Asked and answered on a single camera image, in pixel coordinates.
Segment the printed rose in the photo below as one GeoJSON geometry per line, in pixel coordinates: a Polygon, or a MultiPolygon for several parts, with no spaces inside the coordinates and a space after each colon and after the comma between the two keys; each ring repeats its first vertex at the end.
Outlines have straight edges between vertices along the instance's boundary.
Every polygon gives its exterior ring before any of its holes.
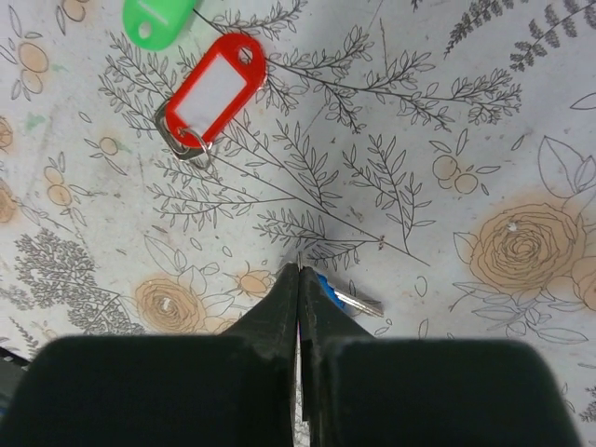
{"type": "Polygon", "coordinates": [[[574,223],[550,205],[506,210],[484,224],[472,252],[472,274],[503,293],[542,289],[580,259],[586,245],[574,223]]]}
{"type": "Polygon", "coordinates": [[[0,180],[0,223],[9,222],[15,213],[15,202],[8,185],[0,180]]]}
{"type": "Polygon", "coordinates": [[[571,276],[579,288],[579,298],[587,307],[596,310],[596,256],[577,261],[571,276]]]}
{"type": "Polygon", "coordinates": [[[201,301],[169,279],[145,281],[135,298],[141,315],[159,331],[189,333],[204,325],[207,313],[201,301]]]}

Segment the patterned surface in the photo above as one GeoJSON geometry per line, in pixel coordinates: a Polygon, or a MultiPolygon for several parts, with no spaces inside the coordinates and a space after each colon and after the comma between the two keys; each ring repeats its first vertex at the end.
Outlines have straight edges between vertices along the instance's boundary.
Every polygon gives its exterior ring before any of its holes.
{"type": "Polygon", "coordinates": [[[300,250],[378,336],[532,344],[596,441],[596,0],[205,2],[156,54],[121,4],[0,6],[2,346],[217,333],[300,250]],[[228,32],[268,78],[199,171],[151,116],[228,32]]]}

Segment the fern illustration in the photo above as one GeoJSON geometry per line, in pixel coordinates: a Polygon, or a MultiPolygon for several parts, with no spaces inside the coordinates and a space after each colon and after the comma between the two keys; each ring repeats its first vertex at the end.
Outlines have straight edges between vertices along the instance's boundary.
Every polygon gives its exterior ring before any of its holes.
{"type": "MultiPolygon", "coordinates": [[[[528,3],[528,0],[520,0],[521,3],[528,3]]],[[[480,28],[484,23],[493,17],[501,17],[503,8],[513,9],[514,0],[479,0],[471,2],[469,12],[465,12],[451,31],[449,43],[445,49],[445,58],[451,53],[454,47],[468,37],[474,30],[480,28]]]]}
{"type": "Polygon", "coordinates": [[[37,340],[35,340],[30,333],[27,332],[27,330],[25,328],[23,328],[15,319],[10,318],[10,321],[12,321],[12,324],[14,324],[17,328],[17,331],[19,331],[20,335],[22,336],[22,338],[25,339],[25,343],[27,345],[27,348],[29,349],[29,357],[30,359],[32,359],[33,357],[35,357],[35,355],[37,354],[37,351],[39,350],[39,342],[37,340]]]}
{"type": "MultiPolygon", "coordinates": [[[[594,388],[586,388],[591,396],[596,399],[596,386],[594,388]]],[[[581,422],[596,422],[596,400],[591,402],[585,411],[579,414],[581,422]]]]}
{"type": "Polygon", "coordinates": [[[553,5],[548,5],[545,8],[545,20],[548,25],[546,31],[536,23],[536,20],[530,22],[530,34],[535,41],[533,43],[516,42],[515,48],[521,52],[512,53],[510,56],[514,62],[510,65],[513,70],[523,72],[526,67],[534,66],[535,57],[544,58],[549,54],[546,46],[560,47],[561,28],[567,37],[577,37],[576,17],[579,17],[580,14],[583,14],[588,26],[596,30],[596,0],[589,0],[584,7],[578,5],[576,0],[563,0],[563,4],[567,15],[562,18],[557,14],[553,5]]]}

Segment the plastic key fob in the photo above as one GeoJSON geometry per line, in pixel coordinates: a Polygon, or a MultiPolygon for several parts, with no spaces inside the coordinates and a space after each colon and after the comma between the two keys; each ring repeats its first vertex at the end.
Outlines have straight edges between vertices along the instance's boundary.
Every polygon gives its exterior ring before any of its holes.
{"type": "Polygon", "coordinates": [[[252,37],[225,34],[209,48],[166,105],[166,126],[182,145],[201,148],[224,130],[263,85],[263,49],[252,37]]]}
{"type": "Polygon", "coordinates": [[[176,40],[195,4],[196,0],[125,0],[124,29],[135,45],[163,49],[176,40]]]}

